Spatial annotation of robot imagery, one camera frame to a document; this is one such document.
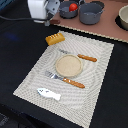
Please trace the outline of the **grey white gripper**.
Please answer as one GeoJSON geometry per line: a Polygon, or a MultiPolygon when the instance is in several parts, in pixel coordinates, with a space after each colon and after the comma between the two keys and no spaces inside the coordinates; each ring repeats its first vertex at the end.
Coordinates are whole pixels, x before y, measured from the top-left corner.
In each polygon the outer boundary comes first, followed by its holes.
{"type": "Polygon", "coordinates": [[[59,0],[27,0],[31,18],[37,23],[50,25],[60,6],[59,0]]]}

